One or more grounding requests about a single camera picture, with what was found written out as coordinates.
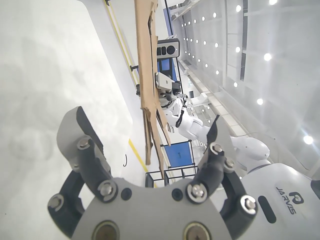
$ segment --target ceiling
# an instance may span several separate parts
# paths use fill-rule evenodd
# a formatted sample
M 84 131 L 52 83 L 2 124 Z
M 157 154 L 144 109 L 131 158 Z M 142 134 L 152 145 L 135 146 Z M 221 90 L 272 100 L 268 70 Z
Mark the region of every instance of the ceiling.
M 201 0 L 173 22 L 181 59 L 279 161 L 286 151 L 305 173 L 320 159 L 319 19 L 320 0 Z

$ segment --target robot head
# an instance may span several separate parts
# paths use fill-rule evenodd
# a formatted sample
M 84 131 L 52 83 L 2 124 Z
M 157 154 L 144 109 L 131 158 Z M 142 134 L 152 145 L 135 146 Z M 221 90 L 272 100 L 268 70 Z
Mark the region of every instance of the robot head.
M 265 143 L 253 137 L 231 137 L 232 144 L 237 154 L 242 158 L 263 160 L 270 155 L 270 150 Z

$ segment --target white robot body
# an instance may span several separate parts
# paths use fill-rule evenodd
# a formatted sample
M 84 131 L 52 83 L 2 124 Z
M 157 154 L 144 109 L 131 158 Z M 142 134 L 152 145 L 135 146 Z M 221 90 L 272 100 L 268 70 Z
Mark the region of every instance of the white robot body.
M 275 163 L 252 171 L 241 182 L 259 210 L 239 240 L 320 239 L 320 199 L 310 178 Z M 210 199 L 220 210 L 226 198 L 224 190 L 217 190 Z
M 260 140 L 253 137 L 231 137 L 236 151 L 237 161 L 243 170 L 250 172 L 260 166 L 271 164 L 267 158 L 269 148 Z
M 175 126 L 183 111 L 181 124 L 178 127 L 179 134 L 189 140 L 198 139 L 200 142 L 207 143 L 207 134 L 210 127 L 204 126 L 203 122 L 194 116 L 190 116 L 187 109 L 183 107 L 180 98 L 177 98 L 167 108 L 163 108 L 168 123 Z

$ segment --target torn cardboard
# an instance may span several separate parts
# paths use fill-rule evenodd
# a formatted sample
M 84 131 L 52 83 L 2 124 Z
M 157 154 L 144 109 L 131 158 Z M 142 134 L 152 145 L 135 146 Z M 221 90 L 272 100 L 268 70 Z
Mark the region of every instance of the torn cardboard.
M 164 178 L 164 159 L 161 152 L 157 120 L 168 145 L 171 145 L 167 132 L 167 119 L 161 108 L 159 92 L 155 85 L 155 73 L 158 72 L 155 12 L 158 0 L 134 0 L 137 27 L 137 51 L 140 80 L 141 109 L 145 130 L 145 163 L 151 163 L 153 143 L 159 159 L 159 170 Z

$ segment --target jarvis logo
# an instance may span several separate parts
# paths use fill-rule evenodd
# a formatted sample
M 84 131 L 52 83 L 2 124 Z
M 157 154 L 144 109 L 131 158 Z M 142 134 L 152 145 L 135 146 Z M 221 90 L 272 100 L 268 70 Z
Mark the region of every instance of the jarvis logo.
M 290 192 L 290 193 L 289 193 L 289 196 L 293 197 L 293 198 L 291 198 L 291 199 L 292 199 L 292 202 L 293 202 L 294 204 L 304 203 L 304 200 L 303 200 L 303 198 L 301 197 L 301 195 L 300 195 L 299 192 Z
M 291 199 L 289 199 L 289 197 L 286 195 L 285 191 L 283 189 L 279 189 L 278 187 L 276 187 L 276 189 L 278 190 L 279 194 L 281 195 L 281 197 L 283 198 L 283 200 L 285 201 L 290 213 L 292 215 L 295 215 L 297 214 L 294 206 L 291 204 L 291 201 L 294 203 L 294 204 L 301 204 L 301 203 L 304 203 L 304 200 L 303 198 L 301 197 L 300 193 L 299 192 L 290 192 L 289 193 L 289 197 Z

